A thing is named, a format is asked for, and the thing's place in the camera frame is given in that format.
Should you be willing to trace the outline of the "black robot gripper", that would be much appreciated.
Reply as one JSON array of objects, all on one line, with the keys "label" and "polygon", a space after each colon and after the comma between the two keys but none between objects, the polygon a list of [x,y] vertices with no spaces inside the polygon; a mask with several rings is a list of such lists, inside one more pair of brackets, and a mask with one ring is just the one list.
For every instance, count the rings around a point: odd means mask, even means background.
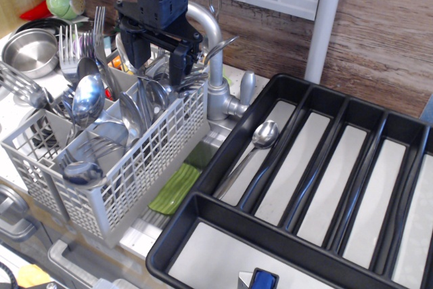
[{"label": "black robot gripper", "polygon": [[119,1],[120,36],[134,68],[142,67],[151,56],[153,43],[172,52],[169,81],[179,86],[191,68],[189,53],[197,53],[202,35],[187,21],[189,0]]}]

